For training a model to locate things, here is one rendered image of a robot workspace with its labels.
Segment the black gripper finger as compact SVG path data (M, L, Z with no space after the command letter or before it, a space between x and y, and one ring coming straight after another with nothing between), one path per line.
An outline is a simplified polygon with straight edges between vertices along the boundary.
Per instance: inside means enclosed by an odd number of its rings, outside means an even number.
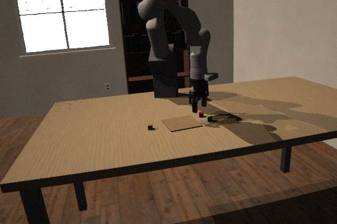
M209 96L209 91L208 91L208 85L205 86L205 89L203 89L203 93L204 95L202 96L202 99L201 99L201 105L203 107L206 107L207 106L207 96Z
M202 90L200 90L198 97L196 97L196 90L190 90L189 91L189 104L192 104L192 112L197 113L197 103L200 100L200 96L202 94ZM192 100L191 100L192 99Z

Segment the tan square mat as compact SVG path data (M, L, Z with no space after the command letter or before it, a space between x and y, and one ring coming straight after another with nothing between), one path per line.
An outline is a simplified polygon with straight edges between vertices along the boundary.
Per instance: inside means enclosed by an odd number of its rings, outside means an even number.
M176 117L176 118L170 118L170 119L164 119L164 120L161 120L161 121L164 123L164 125L171 132L186 130L186 129L202 126L198 121L196 121L190 115L182 116L182 117Z

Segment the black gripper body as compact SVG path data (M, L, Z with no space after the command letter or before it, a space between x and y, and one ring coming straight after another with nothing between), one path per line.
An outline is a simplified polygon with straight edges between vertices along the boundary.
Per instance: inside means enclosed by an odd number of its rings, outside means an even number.
M193 90L196 90L196 97L198 97L200 90L205 89L205 86L208 84L208 81L205 79L201 80L195 80L195 79L190 79L190 84L193 86ZM204 95L202 92L201 97Z

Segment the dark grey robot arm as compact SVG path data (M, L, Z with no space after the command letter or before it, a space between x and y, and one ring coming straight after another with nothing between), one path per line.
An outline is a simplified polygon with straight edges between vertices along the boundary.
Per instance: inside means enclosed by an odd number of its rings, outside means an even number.
M148 21L146 28L153 55L157 58L164 58L170 52L163 15L163 10L166 8L182 26L187 45L201 46L200 51L190 54L190 78L206 81L218 78L218 73L207 73L210 32L207 29L201 29L196 13L188 7L178 6L177 0L143 0L138 5L140 17Z

